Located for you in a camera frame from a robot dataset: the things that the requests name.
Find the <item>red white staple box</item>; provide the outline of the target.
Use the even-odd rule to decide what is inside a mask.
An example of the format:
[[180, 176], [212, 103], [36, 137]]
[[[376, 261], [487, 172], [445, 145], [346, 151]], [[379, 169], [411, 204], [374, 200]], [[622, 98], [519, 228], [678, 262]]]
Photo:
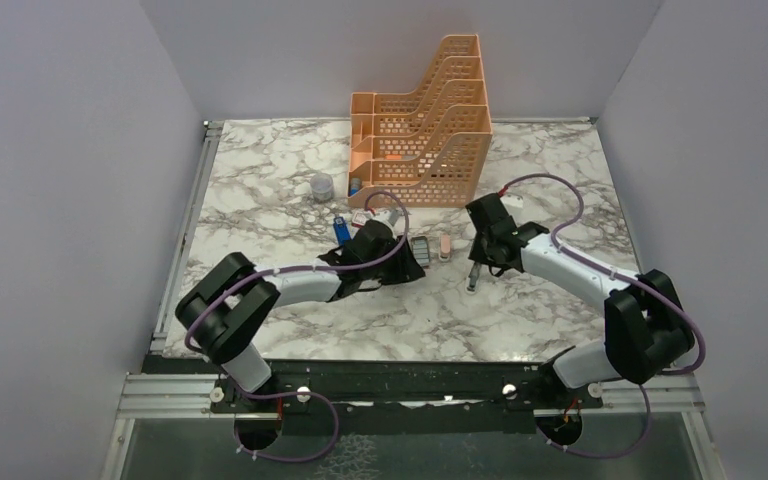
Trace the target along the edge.
[[374, 214], [369, 211], [355, 211], [350, 219], [350, 225], [353, 228], [362, 228], [369, 220], [374, 218]]

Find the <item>staple tray with staples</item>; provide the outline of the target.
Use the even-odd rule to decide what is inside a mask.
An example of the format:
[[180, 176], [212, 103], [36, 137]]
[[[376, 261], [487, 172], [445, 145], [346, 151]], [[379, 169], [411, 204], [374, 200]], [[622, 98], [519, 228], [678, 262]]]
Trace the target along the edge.
[[417, 264], [422, 268], [428, 268], [431, 264], [431, 252], [428, 239], [425, 236], [412, 237], [411, 249]]

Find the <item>pink white small stapler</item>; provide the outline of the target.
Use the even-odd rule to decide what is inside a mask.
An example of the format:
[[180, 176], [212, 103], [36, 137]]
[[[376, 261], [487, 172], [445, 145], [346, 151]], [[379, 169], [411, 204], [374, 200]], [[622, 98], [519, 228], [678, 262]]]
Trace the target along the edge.
[[442, 233], [439, 236], [438, 258], [441, 262], [448, 262], [451, 259], [451, 257], [452, 257], [451, 237], [446, 233]]

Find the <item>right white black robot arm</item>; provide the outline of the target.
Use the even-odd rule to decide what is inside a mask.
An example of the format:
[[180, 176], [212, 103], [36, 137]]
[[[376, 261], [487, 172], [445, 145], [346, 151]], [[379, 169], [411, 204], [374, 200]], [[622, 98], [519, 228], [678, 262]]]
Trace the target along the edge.
[[643, 385], [695, 345], [693, 331], [677, 312], [671, 279], [658, 270], [615, 270], [577, 250], [564, 252], [547, 228], [517, 224], [497, 193], [467, 204], [476, 230], [469, 258], [494, 276], [509, 270], [547, 280], [604, 317], [604, 337], [572, 347], [538, 369], [535, 389], [560, 407], [578, 388], [622, 379]]

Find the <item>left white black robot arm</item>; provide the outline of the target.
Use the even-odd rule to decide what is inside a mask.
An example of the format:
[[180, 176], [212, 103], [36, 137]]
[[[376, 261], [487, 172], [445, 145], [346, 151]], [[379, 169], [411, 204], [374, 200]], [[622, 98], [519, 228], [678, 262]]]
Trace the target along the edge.
[[175, 317], [187, 330], [189, 347], [232, 378], [239, 401], [258, 411], [273, 401], [275, 386], [253, 339], [274, 309], [331, 303], [363, 291], [368, 281], [382, 287], [424, 275], [406, 237], [369, 220], [350, 240], [309, 264], [257, 269], [232, 252], [178, 302]]

